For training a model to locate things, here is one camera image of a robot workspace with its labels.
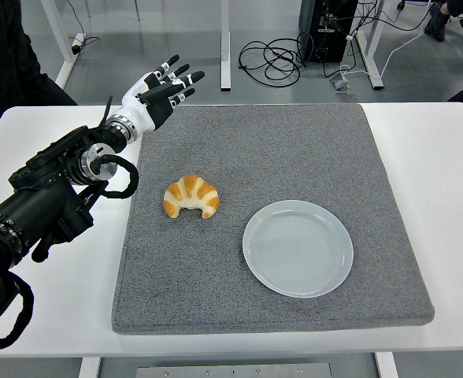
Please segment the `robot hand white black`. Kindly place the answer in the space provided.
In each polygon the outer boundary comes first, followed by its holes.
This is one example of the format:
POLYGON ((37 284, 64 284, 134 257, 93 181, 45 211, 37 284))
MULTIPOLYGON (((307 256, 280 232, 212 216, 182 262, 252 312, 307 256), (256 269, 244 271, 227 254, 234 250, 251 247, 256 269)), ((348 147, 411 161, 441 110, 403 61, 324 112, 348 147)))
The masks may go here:
POLYGON ((203 71, 189 73, 189 64, 172 69, 180 59, 170 57, 142 76, 124 95, 121 107, 109 117, 125 130, 128 141, 165 123, 173 110, 195 93, 194 85, 205 77, 203 71))

